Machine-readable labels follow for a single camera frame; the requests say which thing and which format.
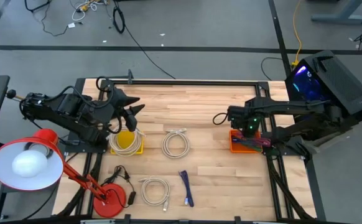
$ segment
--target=concrete floor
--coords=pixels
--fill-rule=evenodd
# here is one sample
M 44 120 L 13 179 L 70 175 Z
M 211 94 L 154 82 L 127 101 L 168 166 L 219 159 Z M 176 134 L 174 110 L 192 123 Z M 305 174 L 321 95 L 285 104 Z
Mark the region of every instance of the concrete floor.
M 28 2 L 33 7 L 45 0 Z M 298 47 L 292 29 L 296 3 L 297 0 L 275 0 L 288 49 Z M 311 14 L 336 12 L 345 3 L 301 2 L 297 28 L 303 49 L 355 50 L 356 43 L 348 38 L 360 35 L 362 26 L 310 21 Z M 142 46 L 279 48 L 267 1 L 146 0 L 120 4 L 126 24 Z M 68 1 L 53 1 L 45 20 L 47 30 L 63 31 L 72 21 L 72 12 Z M 357 13 L 362 14 L 362 5 Z M 127 33 L 119 35 L 108 28 L 111 21 L 103 6 L 98 6 L 96 12 L 89 10 L 82 26 L 69 29 L 59 37 L 42 32 L 39 21 L 43 16 L 44 10 L 32 15 L 24 9 L 23 1 L 10 1 L 0 19 L 0 45 L 135 46 Z M 148 52 L 148 55 L 176 78 L 213 80 L 265 80 L 261 60 L 280 57 L 279 54 L 237 52 Z M 362 81 L 362 55 L 338 57 Z M 289 60 L 293 61 L 294 55 L 289 55 Z M 0 50 L 0 75 L 10 75 L 9 88 L 16 89 L 20 95 L 31 91 L 55 95 L 65 86 L 73 85 L 77 78 L 125 75 L 129 68 L 136 78 L 168 78 L 142 52 Z M 285 78 L 281 61 L 268 60 L 264 69 L 273 80 Z M 56 130 L 59 135 L 68 133 L 48 122 L 39 124 Z M 34 131 L 33 124 L 21 119 L 17 103 L 5 100 L 0 112 L 0 141 L 30 136 Z M 314 157 L 323 206 L 329 221 L 362 223 L 362 124 L 343 137 L 344 141 Z M 44 190 L 9 194 L 4 213 L 14 220 L 24 218 L 39 207 L 49 193 Z M 34 218 L 50 215 L 53 198 Z

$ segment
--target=red desk lamp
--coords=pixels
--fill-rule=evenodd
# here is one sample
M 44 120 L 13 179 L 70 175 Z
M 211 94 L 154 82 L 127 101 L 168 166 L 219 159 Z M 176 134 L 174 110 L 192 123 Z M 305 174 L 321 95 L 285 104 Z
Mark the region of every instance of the red desk lamp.
M 65 162 L 57 143 L 54 131 L 41 129 L 33 137 L 3 145 L 0 148 L 0 182 L 17 190 L 40 190 L 56 183 L 64 172 L 95 196 L 97 214 L 111 218 L 120 213 L 126 203 L 123 188 L 116 184 L 101 187 L 90 174 L 80 175 Z

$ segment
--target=lamp base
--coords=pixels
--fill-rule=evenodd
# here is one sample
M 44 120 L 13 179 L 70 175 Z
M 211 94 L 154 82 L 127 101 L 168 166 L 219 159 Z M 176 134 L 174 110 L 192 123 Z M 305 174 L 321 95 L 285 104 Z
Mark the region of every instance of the lamp base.
M 106 192 L 106 197 L 109 203 L 105 204 L 98 198 L 94 197 L 94 209 L 102 217 L 112 218 L 118 215 L 122 210 L 123 206 L 126 206 L 126 193 L 124 189 L 117 184 L 106 184 L 102 186 Z

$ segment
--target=yellow cable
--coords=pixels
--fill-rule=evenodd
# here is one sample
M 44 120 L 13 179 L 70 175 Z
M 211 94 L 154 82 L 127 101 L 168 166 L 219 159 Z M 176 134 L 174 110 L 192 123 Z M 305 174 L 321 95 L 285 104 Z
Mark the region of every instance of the yellow cable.
M 299 63 L 299 53 L 301 51 L 301 48 L 303 46 L 303 43 L 301 42 L 300 40 L 300 37 L 299 37 L 299 34 L 297 33 L 297 29 L 295 28 L 295 14 L 300 6 L 300 2 L 301 0 L 299 0 L 299 2 L 297 3 L 296 7 L 295 7 L 295 10 L 294 10 L 294 13 L 293 13 L 293 29 L 294 29 L 294 35 L 295 37 L 297 38 L 297 40 L 299 41 L 299 50 L 297 51 L 297 54 L 295 55 L 295 60 L 294 62 L 292 63 L 293 66 L 297 66 L 297 64 Z

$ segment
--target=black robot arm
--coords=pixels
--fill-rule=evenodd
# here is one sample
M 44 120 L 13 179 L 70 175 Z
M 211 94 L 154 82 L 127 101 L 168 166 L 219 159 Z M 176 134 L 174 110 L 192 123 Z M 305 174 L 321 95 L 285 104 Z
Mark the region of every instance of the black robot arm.
M 299 134 L 307 139 L 326 136 L 339 128 L 342 119 L 341 109 L 328 101 L 274 101 L 258 96 L 246 101 L 244 107 L 228 107 L 231 127 L 240 130 L 247 138 L 254 136 L 262 119 L 274 114 L 305 116 L 306 119 L 287 128 L 276 127 L 271 133 L 263 133 L 261 136 L 270 139 L 271 144 Z
M 122 90 L 113 86 L 106 92 L 107 101 L 93 101 L 90 96 L 79 93 L 64 94 L 63 91 L 54 97 L 29 93 L 21 100 L 19 109 L 25 119 L 51 121 L 76 133 L 81 141 L 95 146 L 105 143 L 109 133 L 120 132 L 122 117 L 128 130 L 135 131 L 135 115 L 145 106 L 130 106 L 129 109 L 124 109 L 125 106 L 139 101 L 139 98 L 126 96 Z M 109 128 L 112 119 L 119 121 L 117 131 Z

